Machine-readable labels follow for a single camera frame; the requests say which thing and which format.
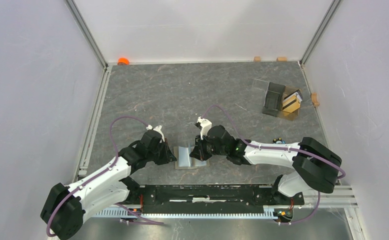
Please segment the olive card holder wallet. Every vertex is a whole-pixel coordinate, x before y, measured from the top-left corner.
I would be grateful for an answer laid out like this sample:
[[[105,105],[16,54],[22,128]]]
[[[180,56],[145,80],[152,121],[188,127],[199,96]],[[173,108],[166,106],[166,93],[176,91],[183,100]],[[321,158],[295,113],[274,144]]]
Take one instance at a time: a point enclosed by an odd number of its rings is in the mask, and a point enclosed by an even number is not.
[[[177,161],[174,164],[175,169],[177,170],[191,170],[197,168],[207,168],[210,166],[210,162],[200,161],[196,158],[190,157],[190,153],[194,147],[186,144],[185,146],[175,146],[173,148],[174,156]]]

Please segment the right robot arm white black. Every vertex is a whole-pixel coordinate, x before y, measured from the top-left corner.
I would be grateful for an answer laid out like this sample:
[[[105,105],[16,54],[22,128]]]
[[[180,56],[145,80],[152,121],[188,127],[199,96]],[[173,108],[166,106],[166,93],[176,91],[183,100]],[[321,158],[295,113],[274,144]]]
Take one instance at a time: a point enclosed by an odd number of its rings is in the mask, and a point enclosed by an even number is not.
[[[196,123],[200,134],[190,157],[206,161],[213,156],[225,156],[235,165],[273,165],[293,169],[277,178],[271,198],[277,204],[286,203],[295,194],[308,190],[331,194],[337,180],[345,177],[342,159],[311,137],[291,144],[268,144],[234,138],[222,126]]]

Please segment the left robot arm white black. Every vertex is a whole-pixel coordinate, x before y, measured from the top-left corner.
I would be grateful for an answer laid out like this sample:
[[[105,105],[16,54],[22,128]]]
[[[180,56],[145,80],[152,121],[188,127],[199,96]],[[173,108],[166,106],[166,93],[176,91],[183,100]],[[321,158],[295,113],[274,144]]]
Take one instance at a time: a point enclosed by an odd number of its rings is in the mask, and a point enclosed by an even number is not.
[[[135,203],[140,191],[132,186],[131,174],[148,162],[164,165],[176,161],[160,126],[148,129],[140,140],[122,148],[106,165],[69,185],[54,185],[44,203],[40,218],[48,236],[68,240],[83,224],[101,210],[126,202]]]

